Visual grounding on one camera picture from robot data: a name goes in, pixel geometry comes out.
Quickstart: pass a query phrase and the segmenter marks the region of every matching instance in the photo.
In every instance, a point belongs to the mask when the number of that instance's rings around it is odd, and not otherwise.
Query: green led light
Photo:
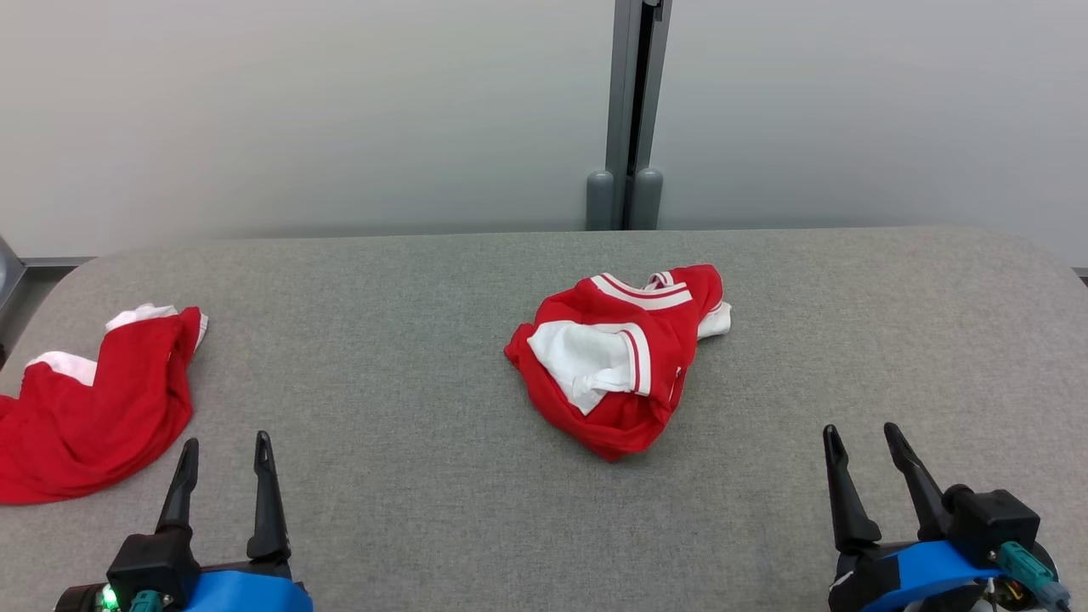
[[[113,587],[110,585],[102,587],[102,608],[107,610],[116,610],[120,608],[118,605],[118,593],[113,592]]]

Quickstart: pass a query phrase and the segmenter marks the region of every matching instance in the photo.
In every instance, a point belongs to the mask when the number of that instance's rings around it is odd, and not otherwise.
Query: gray fabric surface
[[[643,455],[553,429],[503,357],[541,299],[712,262],[734,306]],[[319,610],[826,610],[820,429],[887,541],[913,538],[881,436],[942,486],[1012,490],[1088,601],[1088,291],[1018,238],[957,229],[223,242],[92,261],[14,348],[94,357],[144,302],[211,317],[189,376],[194,550],[240,560],[254,434],[272,434],[296,577]],[[0,375],[16,393],[18,367]],[[181,440],[99,494],[0,507],[3,609],[100,580],[153,528]]]

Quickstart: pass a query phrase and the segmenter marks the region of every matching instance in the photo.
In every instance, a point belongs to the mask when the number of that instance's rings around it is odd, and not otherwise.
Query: white sleeve
[[[650,347],[634,323],[549,321],[536,328],[529,347],[583,415],[608,392],[650,394]]]
[[[106,323],[106,331],[113,331],[122,326],[127,326],[128,323],[135,323],[136,321],[146,321],[148,319],[158,319],[164,317],[173,317],[177,314],[177,308],[173,306],[156,306],[154,304],[141,304],[132,310],[125,310],[116,317],[110,319],[110,322]],[[193,347],[196,351],[200,343],[203,342],[205,334],[208,333],[208,315],[200,311],[200,331],[197,332],[197,343]]]
[[[61,351],[42,353],[30,360],[29,364],[26,364],[26,367],[30,367],[34,364],[46,364],[54,372],[74,378],[81,384],[86,384],[87,387],[95,384],[95,372],[98,371],[97,363],[86,357]]]
[[[733,307],[721,302],[713,310],[703,317],[703,320],[698,322],[698,339],[709,338],[712,335],[721,335],[729,331],[732,326],[731,311]]]

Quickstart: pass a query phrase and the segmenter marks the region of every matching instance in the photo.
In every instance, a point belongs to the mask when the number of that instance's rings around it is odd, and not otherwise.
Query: connector
[[[1016,542],[1005,542],[998,551],[998,565],[1012,579],[1035,593],[1047,612],[1070,612],[1070,591],[1054,579],[1054,573]]]
[[[162,600],[153,590],[141,590],[133,598],[131,612],[162,612]]]

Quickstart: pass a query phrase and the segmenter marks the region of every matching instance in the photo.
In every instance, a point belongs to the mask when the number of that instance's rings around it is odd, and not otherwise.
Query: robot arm
[[[201,566],[193,558],[189,497],[197,485],[197,440],[182,448],[154,534],[128,536],[107,572],[107,583],[72,587],[55,612],[313,612],[301,583],[290,577],[290,544],[272,441],[257,433],[254,472],[257,511],[249,561]]]
[[[1039,515],[1004,490],[975,493],[956,485],[941,494],[899,427],[886,424],[885,438],[906,479],[918,541],[877,543],[880,529],[862,505],[850,457],[834,426],[827,426],[824,455],[840,553],[831,612],[899,612],[915,602],[922,612],[969,612],[980,599],[1014,611],[1068,611],[1068,591],[1035,541]]]

